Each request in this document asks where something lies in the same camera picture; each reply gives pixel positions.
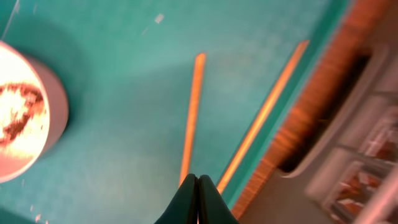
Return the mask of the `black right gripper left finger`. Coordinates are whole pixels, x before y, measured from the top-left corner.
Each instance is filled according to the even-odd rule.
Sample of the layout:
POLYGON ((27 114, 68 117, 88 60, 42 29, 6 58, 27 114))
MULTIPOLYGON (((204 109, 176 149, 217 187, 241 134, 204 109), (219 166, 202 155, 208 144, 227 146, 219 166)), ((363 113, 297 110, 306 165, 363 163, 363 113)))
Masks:
POLYGON ((198 218, 197 180, 194 174, 186 176, 155 224, 196 224, 198 218))

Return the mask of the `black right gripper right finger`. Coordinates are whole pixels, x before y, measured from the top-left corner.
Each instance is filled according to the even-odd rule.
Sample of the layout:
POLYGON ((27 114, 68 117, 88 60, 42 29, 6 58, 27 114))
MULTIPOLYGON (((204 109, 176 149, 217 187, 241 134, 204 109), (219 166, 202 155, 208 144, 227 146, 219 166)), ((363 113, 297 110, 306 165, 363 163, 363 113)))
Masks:
POLYGON ((208 175, 198 180, 200 224, 239 224, 208 175))

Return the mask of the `wooden chopstick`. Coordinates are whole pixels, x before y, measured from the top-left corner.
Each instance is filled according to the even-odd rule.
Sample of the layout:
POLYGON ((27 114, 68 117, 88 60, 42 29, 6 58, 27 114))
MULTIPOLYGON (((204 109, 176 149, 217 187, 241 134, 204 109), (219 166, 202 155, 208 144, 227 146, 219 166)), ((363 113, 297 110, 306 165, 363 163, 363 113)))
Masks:
POLYGON ((185 139, 183 145, 182 163, 180 169, 179 185, 182 185, 184 179, 190 172, 190 162, 195 138, 195 128, 197 125, 198 110, 200 106, 201 88, 205 72, 206 54, 200 53, 195 57, 193 66, 192 86, 190 90, 190 99, 187 114, 187 123, 185 130, 185 139))
POLYGON ((286 66, 284 67, 283 71, 281 72, 279 78, 275 82, 274 86, 272 87, 271 92, 269 93, 268 97, 266 98, 265 102, 261 106, 258 114, 256 115, 254 121, 250 125, 245 137, 243 138, 238 150, 236 151, 234 157, 232 158, 231 162, 229 163, 227 169, 225 170, 223 176, 221 177, 218 185, 217 191, 222 194, 225 188, 227 187, 228 183, 232 179, 234 173, 236 172, 237 168, 239 167, 240 163, 244 159, 245 155, 247 154, 249 148, 251 147, 252 143, 254 142, 256 136, 258 135, 259 131, 261 130, 264 122, 270 115, 272 109, 274 108, 277 100, 279 99, 280 95, 282 94, 286 84, 290 80, 296 66, 299 64, 302 55, 305 53, 306 48, 308 47, 310 41, 303 40, 301 41, 295 48, 293 54, 291 55, 290 59, 288 60, 286 66))

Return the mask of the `grey dish rack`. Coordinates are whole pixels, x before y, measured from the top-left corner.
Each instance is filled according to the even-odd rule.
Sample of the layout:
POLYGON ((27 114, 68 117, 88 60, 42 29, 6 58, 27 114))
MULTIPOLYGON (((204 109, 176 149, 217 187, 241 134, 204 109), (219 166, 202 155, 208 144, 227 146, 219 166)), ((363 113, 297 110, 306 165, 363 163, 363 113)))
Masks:
POLYGON ((397 53, 372 49, 353 91, 285 181, 284 223, 397 222, 397 53))

